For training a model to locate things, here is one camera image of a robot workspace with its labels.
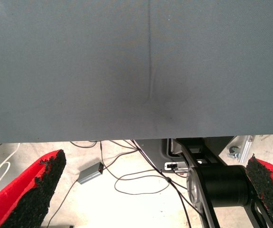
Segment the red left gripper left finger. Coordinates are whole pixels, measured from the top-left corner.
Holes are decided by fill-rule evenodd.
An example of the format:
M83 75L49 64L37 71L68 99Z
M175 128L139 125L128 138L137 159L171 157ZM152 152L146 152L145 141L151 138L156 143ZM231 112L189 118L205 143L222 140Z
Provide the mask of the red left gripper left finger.
M66 166L63 150L49 152L0 191L0 228L39 228Z

